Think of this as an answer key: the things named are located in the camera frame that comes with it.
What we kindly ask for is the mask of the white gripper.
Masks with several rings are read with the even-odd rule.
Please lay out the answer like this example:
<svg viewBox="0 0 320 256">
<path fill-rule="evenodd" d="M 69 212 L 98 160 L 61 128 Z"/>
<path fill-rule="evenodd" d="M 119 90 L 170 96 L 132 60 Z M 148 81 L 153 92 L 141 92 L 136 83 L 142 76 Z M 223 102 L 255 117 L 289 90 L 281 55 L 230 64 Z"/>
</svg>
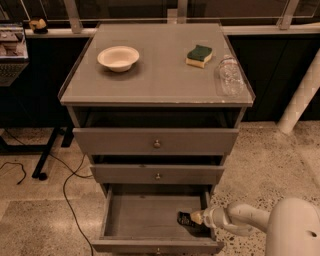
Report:
<svg viewBox="0 0 320 256">
<path fill-rule="evenodd" d="M 201 225 L 203 222 L 208 228 L 225 228 L 230 224 L 230 219 L 223 207 L 208 207 L 204 210 L 190 214 L 193 222 Z"/>
</svg>

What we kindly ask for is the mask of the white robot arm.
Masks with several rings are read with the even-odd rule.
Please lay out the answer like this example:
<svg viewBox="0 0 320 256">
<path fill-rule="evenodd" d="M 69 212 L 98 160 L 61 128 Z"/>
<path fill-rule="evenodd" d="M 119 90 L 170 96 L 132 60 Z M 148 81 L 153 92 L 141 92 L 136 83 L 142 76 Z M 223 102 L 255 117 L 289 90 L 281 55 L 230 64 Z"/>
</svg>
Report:
<svg viewBox="0 0 320 256">
<path fill-rule="evenodd" d="M 271 212 L 233 202 L 190 214 L 208 228 L 249 236 L 252 228 L 266 234 L 265 256 L 320 256 L 320 209 L 298 198 L 279 201 Z"/>
</svg>

